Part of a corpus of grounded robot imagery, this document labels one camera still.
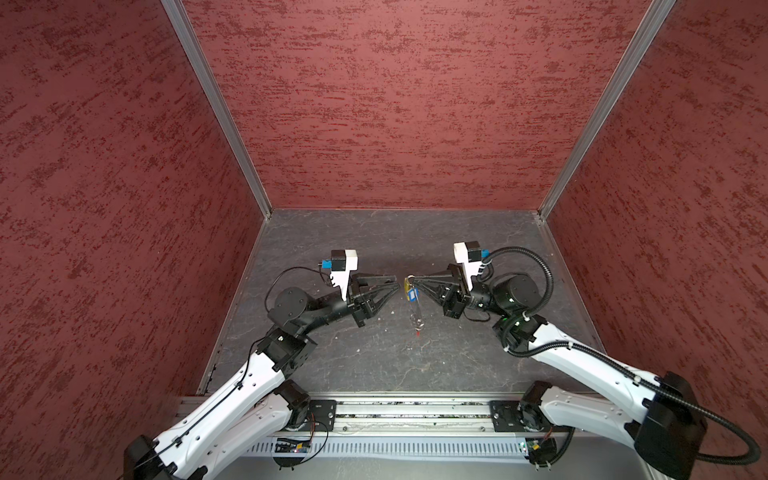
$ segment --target mounting plate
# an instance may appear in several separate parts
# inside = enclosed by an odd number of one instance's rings
[[[315,415],[315,420],[326,424],[328,431],[333,431],[333,423],[336,422],[336,400],[315,400],[310,399],[310,408],[306,412],[307,421],[304,425],[299,427],[299,432],[308,432],[310,430],[310,422],[312,414]],[[318,432],[323,432],[323,427],[320,426]]]
[[[517,400],[491,400],[488,402],[488,406],[491,407],[494,432],[528,432],[517,420],[519,403]],[[552,427],[552,432],[555,433],[567,431],[568,427]]]

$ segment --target black wire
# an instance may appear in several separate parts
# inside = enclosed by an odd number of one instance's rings
[[[563,445],[560,447],[558,452],[554,454],[554,457],[549,462],[549,465],[547,463],[539,463],[539,467],[549,467],[551,465],[554,465],[558,462],[560,458],[563,458],[563,454],[566,450],[568,450],[568,446],[571,444],[571,440],[574,439],[574,432],[576,432],[576,429],[573,427],[568,427],[568,434],[565,436],[565,440],[563,440]]]
[[[493,261],[494,258],[499,257],[501,255],[505,255],[507,253],[520,253],[522,255],[525,255],[526,257],[538,263],[538,265],[541,267],[541,270],[544,271],[544,277],[547,281],[547,286],[545,288],[544,295],[541,296],[541,300],[539,300],[535,306],[533,306],[530,309],[527,309],[527,311],[525,312],[525,315],[531,316],[536,313],[539,313],[541,309],[543,309],[545,305],[547,305],[547,303],[549,302],[549,299],[552,298],[552,290],[554,290],[554,277],[552,276],[552,270],[550,270],[549,265],[547,265],[547,262],[545,262],[545,260],[541,258],[538,253],[524,247],[502,247],[502,248],[499,248],[498,250],[494,250],[486,258],[482,260],[482,264],[485,266],[485,268],[488,268],[488,265]]]
[[[307,266],[292,266],[290,268],[286,268],[285,270],[283,270],[282,272],[280,272],[277,275],[277,278],[275,279],[274,282],[272,282],[272,286],[270,286],[270,289],[266,291],[266,295],[264,296],[264,309],[266,310],[267,313],[270,312],[270,309],[266,306],[266,299],[270,297],[270,293],[272,293],[272,289],[277,284],[277,280],[280,280],[280,277],[282,277],[285,273],[290,272],[291,270],[308,270],[310,272],[319,273],[320,277],[323,277],[323,275],[326,275],[326,276],[328,276],[330,278],[330,275],[328,275],[327,273],[323,273],[320,270],[315,270],[315,269],[309,268]]]
[[[242,388],[242,386],[243,386],[243,381],[245,380],[245,377],[246,377],[246,375],[248,374],[248,367],[249,367],[249,365],[250,365],[250,356],[251,356],[251,354],[253,354],[253,347],[254,347],[254,346],[255,346],[255,345],[258,343],[258,342],[260,342],[260,341],[262,341],[262,340],[264,340],[264,339],[266,339],[266,336],[263,336],[263,337],[261,337],[260,339],[258,339],[258,340],[256,340],[255,342],[253,342],[253,343],[251,343],[251,344],[250,344],[250,348],[248,349],[248,359],[247,359],[247,360],[246,360],[246,362],[245,362],[245,370],[243,370],[243,376],[242,376],[242,377],[240,377],[240,381],[239,381],[239,382],[237,382],[237,383],[235,383],[234,387],[233,387],[233,388],[232,388],[232,389],[231,389],[231,390],[230,390],[230,391],[229,391],[229,392],[228,392],[228,393],[227,393],[227,394],[224,396],[224,398],[222,398],[221,400],[219,400],[219,401],[216,403],[216,405],[214,405],[214,406],[210,407],[210,410],[208,410],[207,412],[205,412],[205,413],[203,414],[203,416],[201,416],[201,417],[200,417],[200,418],[199,418],[199,419],[198,419],[198,420],[197,420],[195,423],[193,423],[193,424],[192,424],[192,426],[190,426],[190,428],[188,428],[188,429],[187,429],[187,430],[186,430],[184,433],[182,433],[181,435],[179,435],[178,437],[176,437],[176,439],[175,439],[174,441],[172,441],[170,444],[168,444],[168,446],[167,446],[167,447],[165,447],[164,449],[162,449],[162,450],[160,450],[159,452],[155,453],[155,454],[154,454],[154,455],[152,455],[150,458],[147,458],[147,459],[146,459],[146,460],[144,460],[142,463],[140,463],[140,464],[136,465],[136,466],[134,467],[134,472],[136,472],[136,471],[137,471],[137,470],[138,470],[140,467],[143,467],[143,466],[145,466],[147,463],[151,462],[152,460],[155,460],[155,459],[156,459],[157,457],[159,457],[160,455],[163,455],[165,452],[167,452],[167,451],[168,451],[168,449],[170,449],[170,447],[172,447],[172,446],[174,446],[174,445],[181,445],[181,439],[182,439],[183,437],[185,437],[186,435],[189,435],[189,433],[192,431],[192,429],[193,429],[193,428],[195,428],[195,427],[196,427],[196,426],[197,426],[197,425],[198,425],[200,422],[202,422],[202,421],[203,421],[203,419],[204,419],[205,417],[207,417],[207,416],[208,416],[208,414],[210,414],[210,413],[211,413],[213,410],[215,410],[215,409],[216,409],[216,407],[218,407],[219,405],[221,405],[221,404],[223,403],[223,401],[224,401],[224,400],[228,399],[228,398],[229,398],[229,396],[230,396],[230,395],[232,395],[232,394],[235,392],[235,390],[238,390],[238,389]],[[123,473],[122,473],[122,474],[121,474],[119,477],[117,477],[115,480],[120,480],[120,479],[121,479],[121,478],[123,478],[124,476],[125,476],[125,472],[123,472]]]
[[[317,264],[317,269],[323,270],[323,262],[320,262]],[[325,286],[333,286],[333,283],[331,282],[331,277],[327,273],[323,273],[322,271],[320,271],[320,279],[323,281]]]
[[[323,422],[321,422],[319,420],[313,420],[313,421],[315,422],[315,424],[322,425],[323,428],[326,430],[326,439],[323,441],[323,444],[320,446],[320,449],[317,452],[314,452],[311,457],[305,458],[301,462],[295,464],[294,466],[296,466],[296,467],[299,466],[299,465],[303,465],[303,464],[307,463],[309,460],[312,460],[313,458],[315,458],[317,456],[317,454],[322,452],[323,449],[326,447],[326,443],[328,443],[328,435],[330,434],[330,432],[328,431],[328,425],[326,425],[325,423],[323,423]]]
[[[483,264],[482,267],[482,272],[476,277],[479,282],[485,282],[493,276],[493,263]]]
[[[648,382],[646,379],[643,379],[637,376],[631,370],[623,367],[621,364],[613,360],[611,357],[603,353],[600,353],[597,350],[592,349],[586,345],[582,345],[580,343],[567,342],[565,340],[558,340],[556,342],[550,342],[542,346],[538,346],[532,350],[528,350],[527,352],[516,352],[510,349],[507,351],[507,353],[517,358],[528,358],[531,356],[538,355],[539,353],[546,352],[547,350],[556,349],[556,348],[574,349],[579,352],[587,353],[588,355],[593,356],[594,358],[610,366],[612,369],[617,370],[619,373],[621,373],[625,377],[629,379],[633,379],[633,381],[638,385],[642,385],[645,388],[651,390],[652,392],[657,393],[658,395],[661,395],[664,398],[672,400],[673,402],[676,402],[688,409],[695,410],[696,412],[699,412],[701,415],[704,415],[705,417],[712,420],[713,422],[722,425],[726,429],[730,430],[734,435],[739,437],[746,444],[746,447],[747,447],[747,451],[743,455],[724,456],[724,455],[709,455],[706,453],[698,453],[696,455],[697,460],[701,460],[702,462],[717,463],[721,465],[749,465],[750,463],[757,462],[760,459],[760,446],[757,445],[757,442],[755,442],[755,440],[750,436],[750,434],[743,431],[735,423],[731,422],[728,419],[725,419],[724,417],[719,416],[715,412],[705,409],[703,406],[699,406],[695,403],[688,402],[687,400],[684,400],[681,397],[674,395],[673,393],[668,392],[667,390],[664,390],[661,387],[656,386],[651,382]]]
[[[464,318],[466,318],[466,319],[467,319],[467,320],[469,320],[470,322],[477,322],[477,323],[485,323],[485,322],[489,322],[489,321],[491,320],[491,314],[490,314],[490,313],[488,313],[488,312],[485,312],[485,315],[488,315],[488,318],[484,318],[484,319],[471,319],[471,318],[469,318],[469,317],[467,316],[467,309],[464,309]]]

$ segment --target metal corner post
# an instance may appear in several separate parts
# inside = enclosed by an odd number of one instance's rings
[[[230,143],[232,152],[237,159],[237,163],[240,165],[240,169],[243,171],[243,175],[248,181],[253,196],[259,204],[261,213],[264,215],[265,220],[269,220],[272,216],[272,205],[270,204],[270,200],[266,197],[266,191],[264,190],[264,186],[259,179],[259,174],[256,172],[256,168],[250,159],[243,138],[240,136],[240,132],[237,131],[237,126],[227,107],[224,96],[221,94],[221,90],[219,90],[219,85],[216,83],[214,73],[210,70],[203,49],[197,41],[197,36],[195,35],[190,19],[187,16],[187,10],[184,8],[184,4],[181,0],[161,0],[161,2],[170,19],[170,23],[174,26],[176,35],[181,42],[181,46],[184,48],[184,52],[187,53],[187,58],[189,58],[189,61],[192,64],[192,69],[194,69],[194,72],[197,75],[197,80],[200,81],[200,85],[203,87],[206,97],[208,97],[210,106],[214,110],[219,125],[221,125],[221,130],[223,130],[224,136],[227,137],[227,141]]]
[[[208,358],[208,364],[205,366],[205,372],[203,373],[203,378],[200,380],[200,385],[197,387],[198,395],[205,395],[207,392],[208,382],[210,382],[211,373],[214,371],[216,362],[219,360],[223,341],[227,338],[227,333],[229,332],[232,319],[234,318],[237,307],[240,306],[240,301],[243,298],[246,281],[248,281],[248,277],[253,273],[252,270],[253,265],[256,262],[256,255],[259,253],[259,244],[268,223],[269,220],[264,218],[264,221],[261,223],[261,227],[259,227],[259,233],[256,235],[256,241],[253,242],[253,247],[250,249],[250,255],[248,256],[248,261],[246,262],[245,268],[243,269],[243,274],[240,275],[240,281],[237,283],[237,289],[235,290],[235,294],[232,295],[230,308],[227,310],[227,315],[224,317],[224,322],[221,324],[221,329],[219,329],[219,336],[216,338],[216,344],[214,345],[214,349]]]
[[[592,141],[597,137],[603,123],[608,118],[614,105],[616,105],[621,92],[624,91],[630,78],[632,78],[632,74],[634,74],[645,52],[659,32],[659,28],[661,28],[674,3],[675,0],[653,0],[650,3],[629,45],[627,45],[627,50],[621,56],[614,74],[605,86],[600,100],[598,100],[592,115],[584,126],[584,130],[581,131],[581,135],[576,140],[576,145],[574,145],[571,154],[568,155],[565,165],[563,165],[560,174],[555,179],[547,196],[544,198],[544,202],[538,209],[542,220],[547,220],[547,217],[549,217],[549,214],[554,209],[554,205],[565,191],[568,181],[578,168],[587,150],[589,150]]]

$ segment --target gray floor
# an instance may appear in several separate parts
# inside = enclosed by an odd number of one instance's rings
[[[263,296],[280,271],[295,265],[315,267],[333,249],[356,249],[358,272],[395,274],[402,282],[410,274],[444,270],[453,261],[453,243],[470,240],[490,250],[527,247],[553,259],[557,283],[541,315],[601,348],[591,322],[564,288],[570,277],[563,276],[558,256],[548,251],[532,212],[278,210],[262,232],[243,295],[217,350],[207,392],[235,373],[250,344],[270,328]],[[527,271],[543,286],[543,275],[525,257],[500,257],[494,265],[497,274]],[[288,286],[314,296],[331,291],[316,274],[293,271],[283,276],[273,296]],[[308,392],[523,392],[537,379],[585,390],[549,366],[504,353],[491,332],[492,323],[446,318],[426,298],[422,312],[425,327],[417,336],[401,290],[379,318],[362,329],[349,318],[317,330],[311,336],[318,346],[293,380]]]
[[[217,480],[650,480],[634,451],[608,439],[575,439],[551,472],[530,465],[481,462],[414,462],[375,458],[315,458],[294,471],[271,458],[235,460]]]

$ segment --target red wall panel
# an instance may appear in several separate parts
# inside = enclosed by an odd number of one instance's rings
[[[0,477],[115,478],[260,212],[160,2],[3,2],[0,38]]]
[[[678,0],[550,218],[606,349],[768,445],[768,4]],[[740,442],[710,424],[704,451]],[[766,478],[699,464],[694,478]]]
[[[535,209],[648,0],[189,0],[276,207]]]

